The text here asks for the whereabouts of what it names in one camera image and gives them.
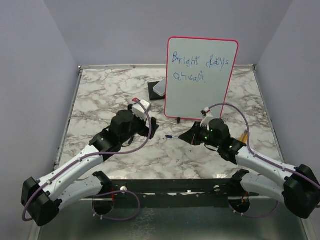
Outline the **pink framed whiteboard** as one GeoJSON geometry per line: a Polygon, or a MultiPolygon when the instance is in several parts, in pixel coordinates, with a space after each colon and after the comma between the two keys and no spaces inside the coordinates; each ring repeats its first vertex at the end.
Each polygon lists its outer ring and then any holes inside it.
{"type": "Polygon", "coordinates": [[[204,108],[225,102],[238,49],[233,39],[170,37],[165,116],[200,120],[204,108]]]}

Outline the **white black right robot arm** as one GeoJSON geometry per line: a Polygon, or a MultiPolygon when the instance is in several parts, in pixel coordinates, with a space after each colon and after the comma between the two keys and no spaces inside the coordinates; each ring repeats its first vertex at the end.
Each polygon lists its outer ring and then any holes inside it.
{"type": "Polygon", "coordinates": [[[307,219],[320,203],[320,183],[310,167],[293,166],[259,155],[246,143],[231,137],[222,119],[212,119],[208,126],[195,122],[178,138],[193,146],[209,145],[222,159],[251,169],[230,182],[229,189],[236,196],[247,191],[272,198],[301,219],[307,219]]]}

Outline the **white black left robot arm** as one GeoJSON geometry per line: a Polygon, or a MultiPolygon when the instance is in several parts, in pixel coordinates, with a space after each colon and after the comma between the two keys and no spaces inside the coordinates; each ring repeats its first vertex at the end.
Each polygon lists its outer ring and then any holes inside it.
{"type": "Polygon", "coordinates": [[[53,172],[39,178],[28,178],[22,185],[22,220],[34,221],[39,227],[51,222],[66,206],[87,197],[114,195],[112,181],[97,171],[80,177],[114,155],[121,155],[123,144],[135,135],[151,140],[159,125],[150,117],[151,103],[133,99],[126,110],[120,110],[109,126],[97,133],[74,158],[53,172]]]}

